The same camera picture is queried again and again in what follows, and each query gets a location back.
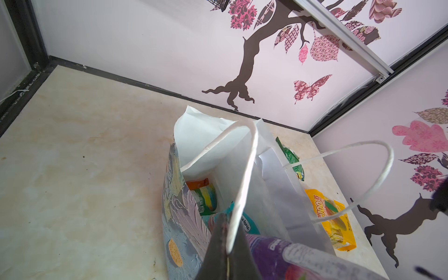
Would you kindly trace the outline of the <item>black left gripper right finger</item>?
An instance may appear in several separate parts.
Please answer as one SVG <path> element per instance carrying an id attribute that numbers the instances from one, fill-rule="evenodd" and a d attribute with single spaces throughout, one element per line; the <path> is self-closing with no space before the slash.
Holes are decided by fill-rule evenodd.
<path id="1" fill-rule="evenodd" d="M 228 255 L 228 265 L 229 280 L 262 280 L 242 224 L 239 225 L 233 249 Z"/>

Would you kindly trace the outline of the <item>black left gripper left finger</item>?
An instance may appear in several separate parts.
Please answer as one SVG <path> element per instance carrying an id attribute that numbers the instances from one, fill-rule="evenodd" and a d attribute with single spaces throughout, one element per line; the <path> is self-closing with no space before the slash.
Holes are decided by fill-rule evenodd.
<path id="1" fill-rule="evenodd" d="M 205 259 L 196 276 L 196 280 L 227 280 L 228 256 L 226 238 L 228 232 L 227 217 L 219 214 L 212 231 Z"/>

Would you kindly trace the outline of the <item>purple snack bag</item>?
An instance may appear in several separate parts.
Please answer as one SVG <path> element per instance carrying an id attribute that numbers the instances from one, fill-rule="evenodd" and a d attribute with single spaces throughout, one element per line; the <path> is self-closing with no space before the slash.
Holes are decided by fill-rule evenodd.
<path id="1" fill-rule="evenodd" d="M 279 238 L 247 234 L 254 262 L 264 280 L 383 280 L 353 262 Z"/>

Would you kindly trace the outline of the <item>teal snack bag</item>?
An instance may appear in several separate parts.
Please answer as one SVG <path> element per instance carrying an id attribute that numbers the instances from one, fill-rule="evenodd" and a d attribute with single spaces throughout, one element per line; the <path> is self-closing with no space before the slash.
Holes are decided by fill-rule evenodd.
<path id="1" fill-rule="evenodd" d="M 212 232 L 215 227 L 218 216 L 220 214 L 225 214 L 227 219 L 230 219 L 233 209 L 234 209 L 234 202 L 232 202 L 229 208 L 227 208 L 225 211 L 213 213 L 212 215 L 202 216 L 202 220 L 204 224 L 207 226 L 207 228 Z M 260 231 L 256 226 L 255 222 L 245 212 L 241 216 L 241 224 L 243 225 L 246 233 L 251 235 L 260 234 Z"/>

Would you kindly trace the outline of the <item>green white snack bag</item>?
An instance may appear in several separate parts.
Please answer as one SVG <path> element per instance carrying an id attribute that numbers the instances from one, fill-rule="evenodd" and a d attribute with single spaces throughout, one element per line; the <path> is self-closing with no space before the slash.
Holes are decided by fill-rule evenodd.
<path id="1" fill-rule="evenodd" d="M 217 193 L 212 184 L 193 191 L 201 216 L 212 215 L 218 207 Z"/>

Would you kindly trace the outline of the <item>orange chips snack bag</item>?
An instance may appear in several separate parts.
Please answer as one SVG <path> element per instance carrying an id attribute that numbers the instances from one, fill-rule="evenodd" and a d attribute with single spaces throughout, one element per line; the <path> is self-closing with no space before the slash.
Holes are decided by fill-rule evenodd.
<path id="1" fill-rule="evenodd" d="M 206 187 L 210 184 L 209 179 L 205 178 L 204 180 L 199 180 L 199 181 L 189 181 L 187 182 L 187 186 L 189 188 L 189 190 L 197 190 L 200 189 L 202 187 Z"/>

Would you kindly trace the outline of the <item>floral paper bag white handles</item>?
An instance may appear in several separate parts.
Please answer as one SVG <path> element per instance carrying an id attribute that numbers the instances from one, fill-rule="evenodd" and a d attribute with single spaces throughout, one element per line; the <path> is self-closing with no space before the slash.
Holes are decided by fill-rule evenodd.
<path id="1" fill-rule="evenodd" d="M 187 182 L 209 179 L 218 207 L 234 209 L 227 219 L 228 255 L 245 212 L 260 236 L 279 238 L 336 255 L 322 223 L 348 214 L 318 218 L 273 135 L 261 120 L 231 121 L 188 107 L 176 121 L 162 193 L 162 223 L 168 275 L 171 280 L 195 280 L 212 232 L 199 214 L 196 196 Z"/>

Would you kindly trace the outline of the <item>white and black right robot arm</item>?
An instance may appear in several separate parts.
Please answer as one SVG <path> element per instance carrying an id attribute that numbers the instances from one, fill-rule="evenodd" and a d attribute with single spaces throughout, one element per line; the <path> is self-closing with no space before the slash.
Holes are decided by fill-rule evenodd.
<path id="1" fill-rule="evenodd" d="M 445 215 L 448 214 L 448 180 L 445 179 L 438 189 L 433 193 L 431 202 L 429 204 L 429 209 L 435 212 L 443 212 Z M 423 267 L 416 266 L 415 271 L 427 277 L 429 280 L 441 280 L 441 277 L 431 273 Z"/>

